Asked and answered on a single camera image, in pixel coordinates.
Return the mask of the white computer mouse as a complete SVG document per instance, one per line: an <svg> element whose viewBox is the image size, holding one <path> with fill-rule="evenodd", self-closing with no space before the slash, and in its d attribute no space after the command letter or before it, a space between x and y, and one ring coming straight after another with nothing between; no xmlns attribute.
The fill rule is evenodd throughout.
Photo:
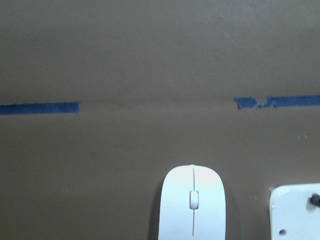
<svg viewBox="0 0 320 240"><path fill-rule="evenodd" d="M226 196L221 177L200 165L181 165L164 178L158 239L224 240Z"/></svg>

